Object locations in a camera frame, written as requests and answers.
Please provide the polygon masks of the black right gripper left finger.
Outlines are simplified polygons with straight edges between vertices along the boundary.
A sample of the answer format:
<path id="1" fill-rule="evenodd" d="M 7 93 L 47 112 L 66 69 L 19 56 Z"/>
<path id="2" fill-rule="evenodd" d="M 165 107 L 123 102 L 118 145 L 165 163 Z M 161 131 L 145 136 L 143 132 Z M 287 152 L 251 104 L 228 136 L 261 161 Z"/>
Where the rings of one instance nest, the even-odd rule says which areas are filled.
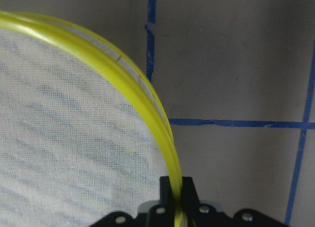
<path id="1" fill-rule="evenodd" d="M 175 201 L 168 176 L 159 179 L 159 218 L 163 227 L 173 227 L 175 225 Z"/>

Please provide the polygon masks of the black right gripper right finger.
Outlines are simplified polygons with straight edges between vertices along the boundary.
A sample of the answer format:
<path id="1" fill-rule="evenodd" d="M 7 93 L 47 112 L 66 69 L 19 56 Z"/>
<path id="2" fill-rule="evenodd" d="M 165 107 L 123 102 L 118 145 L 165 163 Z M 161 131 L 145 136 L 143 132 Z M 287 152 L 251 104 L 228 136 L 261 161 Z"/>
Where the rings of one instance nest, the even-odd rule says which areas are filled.
<path id="1" fill-rule="evenodd" d="M 200 201 L 191 177 L 182 177 L 181 206 L 187 227 L 197 226 Z"/>

